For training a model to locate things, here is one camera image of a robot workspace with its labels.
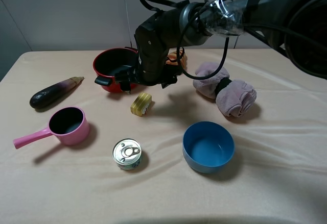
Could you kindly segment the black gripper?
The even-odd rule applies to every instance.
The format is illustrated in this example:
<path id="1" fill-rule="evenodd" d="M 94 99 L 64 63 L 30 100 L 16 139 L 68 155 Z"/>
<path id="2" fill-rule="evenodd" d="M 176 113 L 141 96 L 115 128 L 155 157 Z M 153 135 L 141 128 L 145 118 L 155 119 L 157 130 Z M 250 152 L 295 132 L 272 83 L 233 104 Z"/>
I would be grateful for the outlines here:
<path id="1" fill-rule="evenodd" d="M 135 30 L 138 57 L 135 65 L 114 75 L 115 81 L 127 94 L 131 83 L 144 86 L 161 84 L 162 89 L 177 83 L 180 68 L 167 65 L 169 50 L 177 46 L 180 31 L 179 13 L 156 13 Z"/>

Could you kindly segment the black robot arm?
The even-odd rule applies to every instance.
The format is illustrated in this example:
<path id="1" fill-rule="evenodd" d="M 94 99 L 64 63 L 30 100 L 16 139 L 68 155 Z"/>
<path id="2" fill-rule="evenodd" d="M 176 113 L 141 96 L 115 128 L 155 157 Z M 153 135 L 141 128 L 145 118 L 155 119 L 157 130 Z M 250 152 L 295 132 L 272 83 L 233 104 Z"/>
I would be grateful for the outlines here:
<path id="1" fill-rule="evenodd" d="M 123 91 L 131 84 L 162 87 L 185 73 L 186 46 L 212 35 L 248 33 L 288 58 L 298 69 L 326 78 L 326 0 L 140 0 L 153 15 L 135 31 L 134 64 L 115 74 Z"/>

